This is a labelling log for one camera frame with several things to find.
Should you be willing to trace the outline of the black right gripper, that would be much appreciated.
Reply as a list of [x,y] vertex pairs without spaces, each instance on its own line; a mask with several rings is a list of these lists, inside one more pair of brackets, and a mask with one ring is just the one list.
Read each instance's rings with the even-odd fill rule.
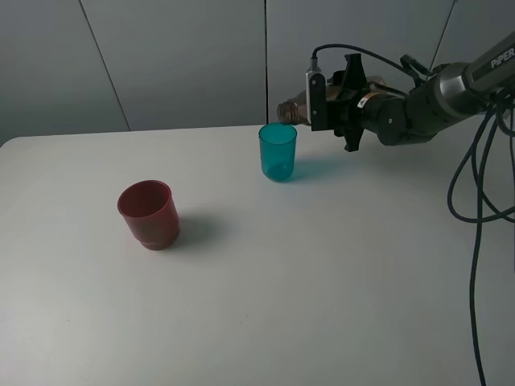
[[365,131],[375,133],[385,146],[405,145],[410,139],[407,95],[380,78],[367,78],[361,54],[347,54],[345,59],[346,68],[330,78],[330,85],[340,86],[340,92],[329,101],[329,129],[345,140],[347,152],[359,150]]

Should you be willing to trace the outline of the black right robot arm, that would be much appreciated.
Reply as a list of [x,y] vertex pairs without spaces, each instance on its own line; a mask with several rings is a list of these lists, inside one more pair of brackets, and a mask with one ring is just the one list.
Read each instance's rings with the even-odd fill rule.
[[328,102],[328,128],[358,150],[365,131],[385,146],[426,143],[437,133],[486,110],[514,83],[514,36],[509,35],[478,59],[442,66],[406,95],[373,90],[361,55],[346,55],[340,92]]

